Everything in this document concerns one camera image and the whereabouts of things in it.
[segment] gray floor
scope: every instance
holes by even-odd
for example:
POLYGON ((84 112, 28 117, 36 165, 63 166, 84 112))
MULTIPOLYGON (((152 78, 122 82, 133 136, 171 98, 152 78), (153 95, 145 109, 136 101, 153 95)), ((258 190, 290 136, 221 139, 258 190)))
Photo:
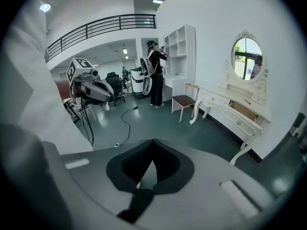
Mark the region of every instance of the gray floor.
MULTIPOLYGON (((184 110, 182 122, 179 123, 180 111, 171 113, 171 101, 165 102, 162 108, 155 108, 149 105, 150 98, 134 99, 130 94, 125 94, 125 98, 126 102, 118 101, 117 106, 113 106, 113 103, 110 106, 94 106, 98 120, 94 119, 88 109, 94 133, 94 150, 113 148, 116 143, 126 140, 129 127, 121 121, 121 115, 140 101, 137 110, 128 111, 123 116, 131 125, 126 144, 141 139, 159 138, 210 152, 227 161, 239 151, 239 144, 207 118, 202 119, 199 115, 195 124, 190 125, 192 108, 184 110)), ((87 138, 81 120, 76 126, 87 138)), ((91 140, 88 125, 86 128, 91 140)), ((260 182, 275 198, 290 188, 302 171, 296 138, 285 139, 261 163, 256 163, 249 154, 245 154, 236 161, 235 166, 260 182)))

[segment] balcony railing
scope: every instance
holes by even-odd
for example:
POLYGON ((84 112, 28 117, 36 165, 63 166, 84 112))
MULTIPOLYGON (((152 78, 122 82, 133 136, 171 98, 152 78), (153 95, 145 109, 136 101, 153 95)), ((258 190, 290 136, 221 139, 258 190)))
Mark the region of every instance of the balcony railing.
POLYGON ((156 28, 154 17, 154 14, 122 14, 87 23, 51 44, 48 47, 49 59, 78 42, 103 33, 133 28, 156 28))

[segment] black jacket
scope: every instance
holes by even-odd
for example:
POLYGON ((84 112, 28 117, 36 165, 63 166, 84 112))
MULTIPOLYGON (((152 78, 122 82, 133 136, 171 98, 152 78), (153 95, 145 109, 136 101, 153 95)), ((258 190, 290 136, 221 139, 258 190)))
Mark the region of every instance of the black jacket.
POLYGON ((157 69, 155 70, 155 72, 159 75, 162 73, 162 69, 161 69, 161 66, 160 66, 160 59, 167 60, 167 58, 157 50, 155 50, 152 53, 152 55, 149 57, 149 60, 152 63, 153 69, 155 68, 155 66, 158 62, 157 69))

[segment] black office chair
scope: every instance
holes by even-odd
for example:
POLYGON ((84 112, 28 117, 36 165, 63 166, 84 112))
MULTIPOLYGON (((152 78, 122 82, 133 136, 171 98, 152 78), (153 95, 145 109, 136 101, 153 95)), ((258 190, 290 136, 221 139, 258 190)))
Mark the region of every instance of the black office chair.
POLYGON ((110 86, 112 87, 112 89, 114 91, 114 97, 115 97, 114 106, 116 106, 117 100, 121 100, 121 101, 126 102, 124 96, 119 96, 120 93, 123 91, 123 89, 122 89, 122 87, 119 83, 119 75, 113 75, 113 72, 108 73, 108 75, 106 77, 106 82, 108 84, 110 84, 110 86))

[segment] black cable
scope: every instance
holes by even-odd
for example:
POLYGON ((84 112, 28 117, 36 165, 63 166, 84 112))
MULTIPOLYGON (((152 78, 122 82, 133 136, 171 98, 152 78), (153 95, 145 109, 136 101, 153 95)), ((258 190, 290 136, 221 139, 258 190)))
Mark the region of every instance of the black cable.
POLYGON ((92 143, 91 143, 91 145, 93 145, 93 144, 94 144, 94 134, 93 134, 92 126, 91 126, 91 124, 90 124, 90 120, 89 120, 89 119, 88 119, 88 117, 87 117, 86 109, 85 109, 85 108, 83 108, 83 110, 84 110, 85 115, 86 115, 86 119, 87 119, 88 126, 90 127, 90 130, 91 130, 91 133, 92 133, 92 137, 93 137, 93 139, 92 139, 92 143))
POLYGON ((81 113, 81 117, 82 117, 82 121, 83 121, 83 127, 84 127, 84 129, 85 129, 86 134, 87 134, 87 140, 89 141, 88 133, 87 133, 87 130, 86 130, 85 125, 84 125, 84 119, 83 119, 83 115, 82 115, 82 109, 81 109, 80 113, 81 113))
POLYGON ((131 110, 136 110, 136 109, 138 109, 139 108, 139 105, 140 105, 140 102, 141 102, 141 99, 139 98, 139 103, 138 103, 138 105, 137 106, 135 106, 134 108, 131 108, 131 109, 129 109, 129 110, 127 110, 127 111, 125 111, 124 113, 123 113, 123 115, 121 116, 121 120, 126 124, 126 125, 128 125, 129 126, 129 131, 128 131, 128 137, 127 137, 127 139, 123 142, 123 143, 121 143, 120 144, 120 146, 121 145, 124 145, 125 144, 125 142, 129 139, 129 137, 130 137, 130 128, 131 128, 131 126, 130 126, 130 124, 129 123, 127 123, 124 119, 123 119, 123 116, 128 112, 128 111, 131 111, 131 110))

